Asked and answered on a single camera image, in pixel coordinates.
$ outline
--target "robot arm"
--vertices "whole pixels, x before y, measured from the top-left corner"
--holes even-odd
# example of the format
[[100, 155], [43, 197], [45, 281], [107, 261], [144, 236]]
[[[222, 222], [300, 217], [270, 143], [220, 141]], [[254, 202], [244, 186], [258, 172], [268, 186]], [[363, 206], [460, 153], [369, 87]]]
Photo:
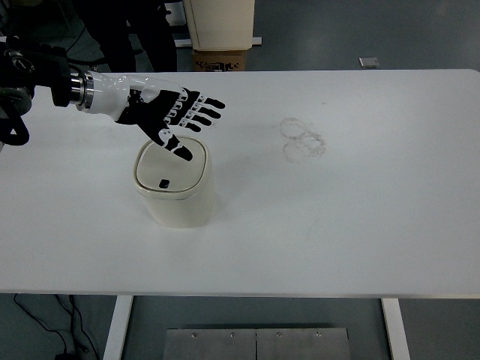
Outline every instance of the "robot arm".
[[21, 115], [30, 110], [36, 85], [51, 88], [56, 106], [76, 104], [80, 111], [107, 114], [119, 124], [138, 125], [158, 145], [187, 161], [192, 158], [191, 153], [169, 126], [198, 132], [199, 125], [212, 123], [209, 118], [220, 118], [212, 108], [225, 107], [198, 91], [149, 76], [105, 75], [78, 69], [71, 74], [63, 49], [8, 38], [0, 43], [0, 141], [3, 143], [23, 145], [29, 140]]

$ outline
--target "container lid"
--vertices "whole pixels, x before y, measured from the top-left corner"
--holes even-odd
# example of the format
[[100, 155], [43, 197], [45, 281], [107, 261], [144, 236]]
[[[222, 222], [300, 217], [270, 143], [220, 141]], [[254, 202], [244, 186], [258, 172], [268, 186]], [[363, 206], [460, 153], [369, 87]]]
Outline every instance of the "container lid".
[[192, 160], [186, 161], [155, 142], [147, 142], [135, 163], [135, 179], [140, 190], [169, 197], [168, 193], [189, 191], [200, 182], [206, 171], [206, 148], [199, 140], [178, 138], [192, 153]]

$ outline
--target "white container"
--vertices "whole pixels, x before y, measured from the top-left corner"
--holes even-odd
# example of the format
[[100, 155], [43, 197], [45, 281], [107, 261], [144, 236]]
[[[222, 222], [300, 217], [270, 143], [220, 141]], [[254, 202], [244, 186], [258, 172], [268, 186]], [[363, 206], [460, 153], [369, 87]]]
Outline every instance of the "white container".
[[151, 216], [165, 227], [200, 227], [215, 202], [212, 159], [198, 139], [178, 136], [193, 159], [186, 161], [148, 141], [135, 162], [133, 177]]
[[254, 0], [183, 0], [192, 47], [248, 50], [254, 35]]
[[165, 1], [165, 9], [167, 11], [166, 21], [170, 26], [183, 26], [187, 23], [182, 0]]

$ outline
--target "table leg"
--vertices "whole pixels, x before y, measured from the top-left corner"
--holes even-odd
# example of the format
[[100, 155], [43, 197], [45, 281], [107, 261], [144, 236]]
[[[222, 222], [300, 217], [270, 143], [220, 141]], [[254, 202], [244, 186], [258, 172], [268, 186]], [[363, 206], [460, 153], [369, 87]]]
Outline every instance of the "table leg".
[[382, 307], [392, 360], [410, 360], [404, 321], [402, 320], [398, 299], [383, 298]]
[[134, 297], [132, 295], [119, 295], [115, 303], [110, 331], [106, 339], [103, 360], [121, 360], [122, 351], [127, 335], [128, 320]]

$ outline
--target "circular mark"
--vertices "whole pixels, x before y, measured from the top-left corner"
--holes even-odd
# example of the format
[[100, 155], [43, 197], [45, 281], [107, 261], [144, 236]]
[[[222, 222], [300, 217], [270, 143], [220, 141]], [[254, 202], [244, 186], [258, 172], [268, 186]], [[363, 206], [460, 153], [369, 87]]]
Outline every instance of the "circular mark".
[[326, 150], [326, 143], [318, 133], [308, 130], [303, 121], [285, 118], [280, 123], [280, 132], [288, 143], [283, 147], [283, 156], [290, 163], [304, 163], [320, 158]]
[[306, 128], [297, 118], [285, 118], [280, 123], [280, 132], [288, 140], [297, 140], [305, 135]]

